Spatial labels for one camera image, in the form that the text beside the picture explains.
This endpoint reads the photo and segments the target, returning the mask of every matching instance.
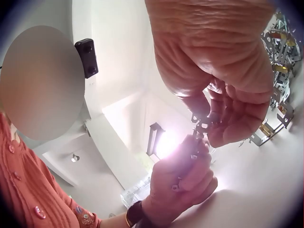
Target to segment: smartwatch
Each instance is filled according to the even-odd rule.
[[[126,222],[129,227],[156,228],[143,212],[141,201],[133,204],[126,213]]]

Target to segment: orange cardigan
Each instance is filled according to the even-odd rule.
[[[76,204],[57,184],[47,166],[20,139],[0,114],[0,193],[25,227],[99,228],[100,219]]]

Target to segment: gold bracelet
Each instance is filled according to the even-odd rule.
[[[127,219],[127,212],[126,212],[126,223],[131,228],[131,225],[129,224],[128,219]]]

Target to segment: hand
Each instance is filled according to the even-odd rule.
[[[201,140],[197,159],[193,160],[191,154],[196,146],[195,138],[188,135],[171,155],[154,165],[150,195],[142,202],[142,207],[155,225],[169,225],[186,209],[204,202],[216,189],[217,179],[210,170],[209,143]],[[172,190],[177,184],[179,192]]]
[[[195,115],[219,121],[208,134],[210,144],[251,136],[273,92],[260,39],[272,6],[266,0],[146,0],[146,6],[164,83]]]

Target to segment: bright light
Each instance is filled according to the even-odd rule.
[[[156,145],[156,155],[163,159],[171,154],[178,146],[177,137],[173,133],[164,132]]]

